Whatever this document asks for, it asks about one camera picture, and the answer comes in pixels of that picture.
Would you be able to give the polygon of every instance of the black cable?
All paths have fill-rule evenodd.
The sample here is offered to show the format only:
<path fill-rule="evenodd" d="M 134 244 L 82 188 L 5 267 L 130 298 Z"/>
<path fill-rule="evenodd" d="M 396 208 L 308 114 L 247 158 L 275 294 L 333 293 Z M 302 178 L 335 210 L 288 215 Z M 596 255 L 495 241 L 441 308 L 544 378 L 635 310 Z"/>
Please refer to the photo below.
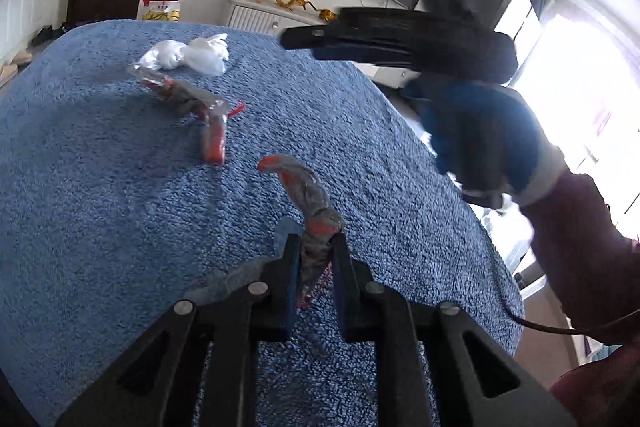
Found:
<path fill-rule="evenodd" d="M 521 326 L 524 326 L 525 328 L 529 328 L 531 330 L 542 331 L 543 333 L 553 333 L 554 335 L 584 335 L 585 337 L 593 337 L 594 335 L 597 335 L 598 333 L 602 332 L 602 330 L 605 330 L 606 328 L 615 326 L 616 324 L 619 324 L 622 321 L 626 321 L 627 319 L 640 314 L 640 308 L 638 308 L 636 311 L 628 313 L 623 317 L 620 317 L 614 321 L 603 324 L 601 326 L 597 326 L 595 328 L 586 328 L 583 330 L 572 330 L 570 328 L 555 328 L 553 326 L 545 326 L 542 324 L 537 324 L 535 322 L 528 321 L 527 319 L 518 317 L 507 306 L 507 302 L 504 297 L 504 294 L 502 293 L 502 289 L 498 285 L 497 261 L 495 259 L 495 255 L 492 255 L 491 268 L 492 268 L 491 270 L 492 277 L 494 279 L 494 287 L 495 287 L 495 290 L 498 292 L 498 297 L 500 298 L 500 305 L 502 306 L 502 309 L 512 321 L 514 321 L 517 324 L 520 324 Z"/>

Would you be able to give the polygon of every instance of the gloved hand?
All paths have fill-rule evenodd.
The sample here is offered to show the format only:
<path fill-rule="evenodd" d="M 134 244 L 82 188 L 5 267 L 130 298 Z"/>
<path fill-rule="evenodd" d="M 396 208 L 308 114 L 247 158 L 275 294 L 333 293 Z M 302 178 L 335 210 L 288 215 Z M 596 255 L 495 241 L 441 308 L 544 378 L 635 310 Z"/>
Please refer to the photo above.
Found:
<path fill-rule="evenodd" d="M 538 119 L 513 89 L 446 80 L 430 83 L 429 79 L 417 78 L 405 87 L 404 95 L 424 101 L 422 124 L 431 134 L 438 171 L 455 174 L 466 191 L 481 187 L 469 186 L 460 171 L 473 172 L 480 164 L 489 163 L 500 169 L 501 192 L 526 206 L 544 198 L 567 169 L 561 150 L 549 143 Z M 470 141 L 469 133 L 465 136 L 465 129 L 460 127 L 462 122 L 467 130 L 473 128 L 471 134 L 476 137 L 486 131 L 484 139 L 472 137 Z M 482 151 L 478 151 L 479 141 L 489 145 L 481 144 Z"/>

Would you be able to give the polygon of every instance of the white dresser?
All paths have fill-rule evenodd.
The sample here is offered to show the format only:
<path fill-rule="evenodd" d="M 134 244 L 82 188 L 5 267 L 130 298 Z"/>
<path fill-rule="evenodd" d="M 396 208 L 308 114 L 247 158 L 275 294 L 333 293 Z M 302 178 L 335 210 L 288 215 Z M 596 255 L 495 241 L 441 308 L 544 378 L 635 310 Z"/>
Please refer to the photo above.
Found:
<path fill-rule="evenodd" d="M 312 9 L 304 11 L 296 7 L 287 10 L 277 6 L 273 0 L 226 0 L 220 22 L 223 25 L 248 32 L 278 36 L 287 28 L 324 24 Z M 362 73 L 378 84 L 394 89 L 404 86 L 414 76 L 415 71 L 401 68 L 379 68 L 373 64 L 353 63 Z"/>

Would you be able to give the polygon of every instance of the gift bag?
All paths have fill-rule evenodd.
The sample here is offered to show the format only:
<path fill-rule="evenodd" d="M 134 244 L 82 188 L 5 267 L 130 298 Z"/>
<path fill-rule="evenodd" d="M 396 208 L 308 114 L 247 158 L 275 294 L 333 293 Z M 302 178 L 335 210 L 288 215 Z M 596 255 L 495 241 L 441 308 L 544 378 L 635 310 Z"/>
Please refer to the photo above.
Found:
<path fill-rule="evenodd" d="M 143 21 L 177 21 L 180 18 L 179 0 L 142 0 Z"/>

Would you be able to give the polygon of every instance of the blue blanket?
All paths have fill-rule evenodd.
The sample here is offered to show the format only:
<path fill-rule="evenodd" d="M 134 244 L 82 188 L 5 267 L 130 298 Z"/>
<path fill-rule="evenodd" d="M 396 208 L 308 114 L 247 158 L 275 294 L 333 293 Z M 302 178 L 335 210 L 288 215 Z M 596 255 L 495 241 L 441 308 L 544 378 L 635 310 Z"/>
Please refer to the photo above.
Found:
<path fill-rule="evenodd" d="M 173 74 L 247 104 L 229 121 L 219 168 L 202 161 L 200 122 L 125 67 L 163 39 L 222 31 L 227 73 Z M 273 254 L 278 220 L 300 220 L 276 176 L 255 169 L 274 153 L 317 171 L 377 279 L 416 301 L 461 302 L 515 350 L 520 330 L 500 311 L 491 241 L 351 64 L 207 25 L 84 26 L 14 80 L 0 100 L 0 146 L 0 367 L 43 427 L 194 279 Z M 501 262 L 499 272 L 522 313 Z M 299 311 L 292 341 L 260 356 L 260 425 L 374 423 L 372 347 L 340 340 L 330 291 Z"/>

